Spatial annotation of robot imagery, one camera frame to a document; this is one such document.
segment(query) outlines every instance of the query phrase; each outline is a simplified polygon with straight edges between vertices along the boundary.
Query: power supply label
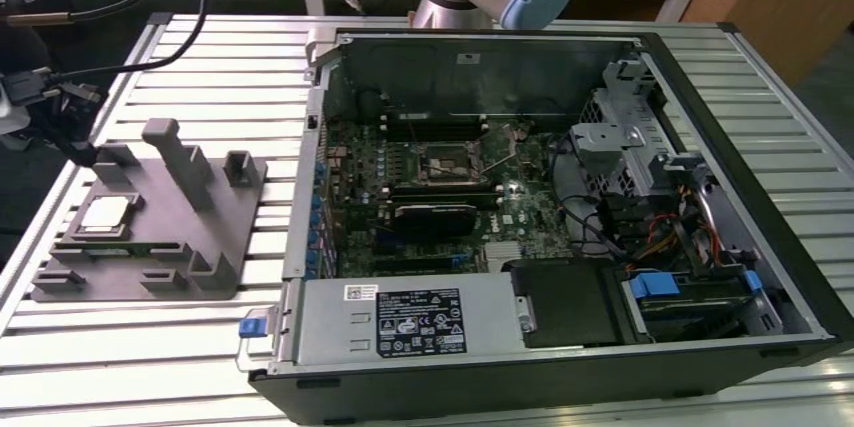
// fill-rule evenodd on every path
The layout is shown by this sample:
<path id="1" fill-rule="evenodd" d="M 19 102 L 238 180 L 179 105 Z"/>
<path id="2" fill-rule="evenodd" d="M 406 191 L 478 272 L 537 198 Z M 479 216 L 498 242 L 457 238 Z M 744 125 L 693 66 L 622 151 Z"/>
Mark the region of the power supply label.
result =
<path id="1" fill-rule="evenodd" d="M 459 289 L 377 293 L 377 353 L 385 358 L 466 353 Z"/>

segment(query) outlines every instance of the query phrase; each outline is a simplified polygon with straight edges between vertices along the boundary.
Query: motherboard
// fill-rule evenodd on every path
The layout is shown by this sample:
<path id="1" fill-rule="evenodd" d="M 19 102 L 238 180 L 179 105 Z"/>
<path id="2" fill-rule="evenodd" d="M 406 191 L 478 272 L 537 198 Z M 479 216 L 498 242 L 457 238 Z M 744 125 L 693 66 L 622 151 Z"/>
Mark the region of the motherboard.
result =
<path id="1" fill-rule="evenodd" d="M 337 277 L 489 272 L 573 255 L 548 178 L 557 136 L 531 120 L 383 118 L 331 122 L 327 133 Z"/>

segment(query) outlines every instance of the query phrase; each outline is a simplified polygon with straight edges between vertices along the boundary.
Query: floor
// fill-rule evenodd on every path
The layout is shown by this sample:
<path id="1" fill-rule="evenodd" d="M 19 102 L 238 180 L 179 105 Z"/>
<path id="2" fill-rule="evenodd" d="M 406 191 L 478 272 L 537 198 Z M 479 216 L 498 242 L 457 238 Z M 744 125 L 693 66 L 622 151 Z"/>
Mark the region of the floor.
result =
<path id="1" fill-rule="evenodd" d="M 78 10 L 106 5 L 115 0 L 71 1 Z M 362 0 L 371 15 L 403 16 L 410 0 Z M 351 15 L 341 0 L 327 0 L 330 15 Z M 134 11 L 87 24 L 84 27 L 50 30 L 44 35 L 56 46 L 64 70 L 122 63 L 150 12 L 194 12 L 197 0 L 147 0 Z M 302 0 L 213 0 L 211 12 L 218 14 L 305 14 Z M 830 49 L 810 77 L 796 88 L 806 106 L 848 152 L 854 155 L 854 33 L 846 32 Z M 110 79 L 98 80 L 108 85 Z M 26 152 L 10 152 L 0 147 L 0 267 L 6 264 L 23 231 L 39 209 L 64 160 L 51 148 L 34 144 Z"/>

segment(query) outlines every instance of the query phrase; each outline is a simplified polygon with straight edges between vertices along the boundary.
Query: slotted metal surface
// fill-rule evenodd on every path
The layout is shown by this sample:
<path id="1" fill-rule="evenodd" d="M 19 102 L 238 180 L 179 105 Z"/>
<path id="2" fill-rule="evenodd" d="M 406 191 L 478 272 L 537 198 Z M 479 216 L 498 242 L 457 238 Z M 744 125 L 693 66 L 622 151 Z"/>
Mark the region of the slotted metal surface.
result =
<path id="1" fill-rule="evenodd" d="M 183 41 L 194 19 L 149 27 L 137 58 L 162 58 Z M 157 72 L 125 76 L 99 140 L 138 141 L 145 121 L 182 121 L 182 137 L 209 157 L 249 149 L 270 160 L 238 296 L 223 302 L 38 304 L 28 281 L 86 195 L 90 172 L 70 167 L 43 218 L 7 267 L 0 326 L 0 417 L 4 426 L 293 425 L 259 397 L 235 366 L 238 320 L 279 297 L 297 155 L 309 85 L 303 45 L 318 26 L 403 27 L 398 19 L 214 16 L 186 57 Z M 854 180 L 836 143 L 796 103 L 737 36 L 713 25 L 560 23 L 553 28 L 657 31 L 729 131 L 786 219 L 837 291 L 854 305 Z M 681 119 L 677 131 L 689 147 Z M 250 353 L 270 351 L 265 339 Z M 770 372 L 718 395 L 682 401 L 495 413 L 406 425 L 852 425 L 854 358 Z"/>

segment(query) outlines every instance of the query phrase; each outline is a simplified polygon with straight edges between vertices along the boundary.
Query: gray plastic stand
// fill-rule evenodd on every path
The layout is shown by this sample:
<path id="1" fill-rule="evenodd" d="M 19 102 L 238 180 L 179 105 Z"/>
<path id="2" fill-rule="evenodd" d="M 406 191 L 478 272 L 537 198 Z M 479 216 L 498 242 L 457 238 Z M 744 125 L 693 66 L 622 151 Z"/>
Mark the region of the gray plastic stand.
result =
<path id="1" fill-rule="evenodd" d="M 99 181 L 34 280 L 38 302 L 234 297 L 267 163 L 249 152 L 209 161 L 178 130 L 174 119 L 146 124 L 163 160 L 102 147 Z"/>

